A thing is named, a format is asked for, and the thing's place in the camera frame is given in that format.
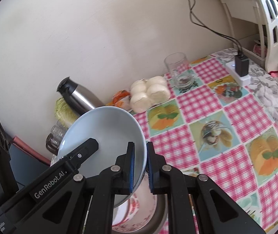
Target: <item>screw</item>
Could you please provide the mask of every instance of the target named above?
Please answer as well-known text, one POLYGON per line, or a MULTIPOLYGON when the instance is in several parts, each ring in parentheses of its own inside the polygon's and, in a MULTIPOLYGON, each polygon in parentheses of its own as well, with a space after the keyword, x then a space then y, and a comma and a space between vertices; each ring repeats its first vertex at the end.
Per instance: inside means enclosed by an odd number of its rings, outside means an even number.
POLYGON ((169 172, 171 170, 171 166, 166 164, 162 166, 162 169, 166 172, 169 172))
POLYGON ((200 181, 208 181, 208 176, 205 174, 200 174, 199 175, 199 180, 200 181))
POLYGON ((113 165, 113 166, 111 167, 111 171, 112 171, 112 172, 118 172, 120 169, 121 169, 121 168, 120 168, 118 165, 113 165))
POLYGON ((73 177, 74 181, 76 181, 76 182, 81 182, 81 181, 82 181, 82 178, 83 178, 83 175, 82 175, 82 174, 76 174, 76 175, 74 175, 74 177, 73 177))

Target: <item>pink checkered tablecloth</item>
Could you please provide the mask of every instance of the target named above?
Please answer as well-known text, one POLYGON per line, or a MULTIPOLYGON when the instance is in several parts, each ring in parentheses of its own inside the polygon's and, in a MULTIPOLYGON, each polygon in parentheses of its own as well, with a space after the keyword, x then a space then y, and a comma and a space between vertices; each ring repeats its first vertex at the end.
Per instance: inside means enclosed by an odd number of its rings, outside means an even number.
MULTIPOLYGON (((134 115, 146 140, 183 173, 207 174, 269 231, 278 222, 277 124, 216 57, 182 69, 195 78, 190 88, 175 88, 167 73, 170 100, 134 115), (207 130, 212 123, 217 129, 207 130)), ((168 221, 160 234, 168 234, 168 221)))

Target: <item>white shelf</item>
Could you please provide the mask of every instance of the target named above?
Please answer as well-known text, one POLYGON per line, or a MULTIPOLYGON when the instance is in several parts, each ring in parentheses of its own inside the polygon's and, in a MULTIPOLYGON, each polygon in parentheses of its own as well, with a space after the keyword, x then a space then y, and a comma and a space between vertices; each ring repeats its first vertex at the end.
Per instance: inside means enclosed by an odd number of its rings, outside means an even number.
POLYGON ((277 0, 220 0, 230 25, 231 35, 235 38, 231 18, 238 18, 258 25, 259 34, 240 40, 247 57, 266 69, 278 70, 278 2, 277 0), (252 52, 254 40, 260 40, 261 57, 252 52))

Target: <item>black thermos lid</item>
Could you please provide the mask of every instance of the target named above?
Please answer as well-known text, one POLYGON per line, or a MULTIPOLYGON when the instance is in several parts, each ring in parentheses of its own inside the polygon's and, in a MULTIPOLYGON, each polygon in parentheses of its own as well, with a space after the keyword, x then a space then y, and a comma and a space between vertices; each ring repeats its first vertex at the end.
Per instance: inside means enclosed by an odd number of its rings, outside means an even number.
POLYGON ((70 77, 64 78, 58 85, 57 91, 63 94, 64 92, 67 92, 69 95, 75 91, 78 84, 76 82, 73 82, 70 77))

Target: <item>power strip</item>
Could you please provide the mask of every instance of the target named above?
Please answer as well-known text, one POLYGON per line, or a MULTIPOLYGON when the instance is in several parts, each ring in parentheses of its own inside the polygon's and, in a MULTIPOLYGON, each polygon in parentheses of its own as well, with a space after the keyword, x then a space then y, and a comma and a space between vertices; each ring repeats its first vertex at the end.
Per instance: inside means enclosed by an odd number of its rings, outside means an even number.
POLYGON ((239 76, 238 73, 235 72, 235 61, 231 61, 226 63, 225 68, 227 72, 234 78, 234 80, 240 85, 241 87, 247 86, 251 83, 251 76, 239 76))

